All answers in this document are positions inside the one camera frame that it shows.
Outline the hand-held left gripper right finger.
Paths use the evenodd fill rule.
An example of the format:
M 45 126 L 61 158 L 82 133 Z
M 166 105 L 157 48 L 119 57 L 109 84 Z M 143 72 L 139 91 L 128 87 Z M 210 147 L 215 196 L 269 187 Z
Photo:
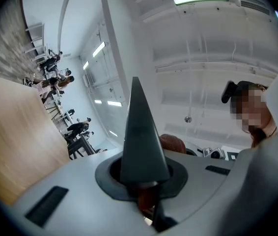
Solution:
M 163 236 L 242 236 L 278 203 L 278 134 L 235 161 L 166 156 L 187 169 L 188 181 L 163 201 L 165 215 L 176 221 Z

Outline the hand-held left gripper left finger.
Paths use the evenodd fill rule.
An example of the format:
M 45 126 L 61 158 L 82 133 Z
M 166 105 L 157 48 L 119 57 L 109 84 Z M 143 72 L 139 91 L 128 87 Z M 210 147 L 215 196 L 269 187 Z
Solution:
M 97 166 L 118 152 L 102 152 L 69 161 L 28 188 L 14 203 L 25 215 L 54 186 L 68 189 L 43 233 L 52 236 L 154 236 L 134 202 L 117 201 L 98 186 Z

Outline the ceiling air vent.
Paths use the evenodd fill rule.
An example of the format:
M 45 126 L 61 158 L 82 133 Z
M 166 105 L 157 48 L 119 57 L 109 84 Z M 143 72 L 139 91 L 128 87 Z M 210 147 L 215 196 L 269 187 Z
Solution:
M 241 0 L 240 4 L 241 4 L 242 7 L 253 9 L 253 10 L 262 12 L 264 14 L 270 15 L 269 9 L 267 9 L 265 6 L 258 5 L 256 3 L 252 3 L 252 2 L 249 2 L 249 1 L 245 1 L 245 0 Z

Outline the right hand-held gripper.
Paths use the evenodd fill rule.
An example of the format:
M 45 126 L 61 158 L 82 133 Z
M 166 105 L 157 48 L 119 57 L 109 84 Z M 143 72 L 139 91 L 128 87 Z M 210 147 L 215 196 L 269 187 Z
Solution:
M 202 150 L 203 157 L 225 160 L 225 152 L 221 148 L 211 149 L 210 147 Z

